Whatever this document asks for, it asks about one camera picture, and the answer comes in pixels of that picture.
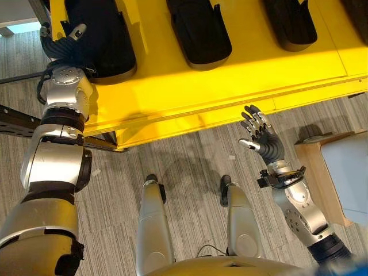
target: robotic hand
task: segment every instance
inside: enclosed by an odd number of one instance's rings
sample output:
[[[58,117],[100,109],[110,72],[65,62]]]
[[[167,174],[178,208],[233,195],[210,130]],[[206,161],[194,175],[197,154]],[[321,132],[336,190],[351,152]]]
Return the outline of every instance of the robotic hand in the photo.
[[[270,186],[276,204],[281,208],[286,223],[319,263],[351,257],[350,251],[328,225],[322,211],[311,199],[304,182],[305,167],[293,171],[285,162],[284,147],[266,116],[254,105],[246,106],[241,125],[252,141],[239,143],[257,152],[267,170],[260,172],[260,188]]]

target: gray carpet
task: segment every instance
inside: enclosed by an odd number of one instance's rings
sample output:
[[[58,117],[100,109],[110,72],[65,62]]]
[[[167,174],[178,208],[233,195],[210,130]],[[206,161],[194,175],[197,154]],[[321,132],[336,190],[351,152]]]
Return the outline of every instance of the gray carpet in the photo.
[[[0,37],[0,79],[44,71],[48,62],[37,30]]]

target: robot finger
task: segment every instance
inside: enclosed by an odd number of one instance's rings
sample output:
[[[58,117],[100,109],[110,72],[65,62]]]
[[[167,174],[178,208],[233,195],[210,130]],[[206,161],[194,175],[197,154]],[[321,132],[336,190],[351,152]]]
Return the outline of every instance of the robot finger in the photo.
[[[240,124],[245,128],[251,136],[255,136],[255,129],[248,121],[241,121]]]

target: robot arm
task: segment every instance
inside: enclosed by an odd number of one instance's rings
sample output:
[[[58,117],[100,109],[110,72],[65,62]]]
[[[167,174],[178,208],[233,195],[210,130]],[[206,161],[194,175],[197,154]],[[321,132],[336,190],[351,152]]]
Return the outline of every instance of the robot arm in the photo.
[[[81,69],[63,65],[51,83],[21,169],[26,196],[0,231],[0,275],[69,276],[83,259],[74,193],[90,179],[82,133],[93,87]]]
[[[293,171],[285,162],[284,148],[272,125],[256,106],[246,106],[241,122],[252,141],[239,143],[259,153],[267,165],[258,180],[261,188],[271,187],[276,204],[281,208],[286,223],[319,263],[349,258],[350,251],[328,225],[322,211],[313,202],[304,183],[305,167]]]

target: black cable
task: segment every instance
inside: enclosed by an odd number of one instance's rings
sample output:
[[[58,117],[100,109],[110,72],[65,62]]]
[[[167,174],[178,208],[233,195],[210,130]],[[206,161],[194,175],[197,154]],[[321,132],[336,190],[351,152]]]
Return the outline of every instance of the black cable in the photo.
[[[202,250],[203,250],[203,248],[205,248],[206,246],[212,247],[213,249],[217,250],[218,252],[220,252],[220,253],[222,253],[222,254],[224,254],[224,255],[226,256],[226,253],[225,253],[225,252],[222,252],[222,251],[221,251],[221,250],[219,250],[217,247],[215,247],[215,246],[213,246],[213,245],[211,245],[211,244],[205,244],[205,245],[204,245],[204,246],[202,246],[202,247],[201,247],[201,249],[198,251],[198,254],[197,254],[196,258],[200,256],[201,251],[202,251]]]

